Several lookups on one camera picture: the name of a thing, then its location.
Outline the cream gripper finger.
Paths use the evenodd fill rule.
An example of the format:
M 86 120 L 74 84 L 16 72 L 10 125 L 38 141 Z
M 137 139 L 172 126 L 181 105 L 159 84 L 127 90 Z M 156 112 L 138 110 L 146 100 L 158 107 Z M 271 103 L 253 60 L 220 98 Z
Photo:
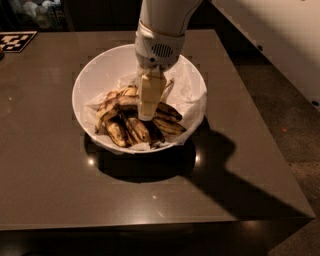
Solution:
M 141 69 L 138 72 L 138 118 L 150 121 L 163 95 L 167 79 L 158 69 Z

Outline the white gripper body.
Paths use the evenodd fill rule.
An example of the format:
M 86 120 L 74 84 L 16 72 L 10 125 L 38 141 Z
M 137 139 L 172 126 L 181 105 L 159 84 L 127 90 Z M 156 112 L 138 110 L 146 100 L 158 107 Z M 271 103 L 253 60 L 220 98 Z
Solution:
M 135 54 L 139 66 L 145 70 L 169 70 L 177 63 L 184 41 L 184 35 L 158 33 L 139 22 L 135 38 Z

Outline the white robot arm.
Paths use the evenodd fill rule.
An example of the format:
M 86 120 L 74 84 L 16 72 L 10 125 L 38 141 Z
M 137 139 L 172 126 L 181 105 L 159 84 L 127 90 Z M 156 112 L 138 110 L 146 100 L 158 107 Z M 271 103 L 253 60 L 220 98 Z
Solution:
M 203 0 L 143 0 L 135 38 L 138 61 L 138 117 L 153 118 L 167 80 L 178 61 L 189 21 Z

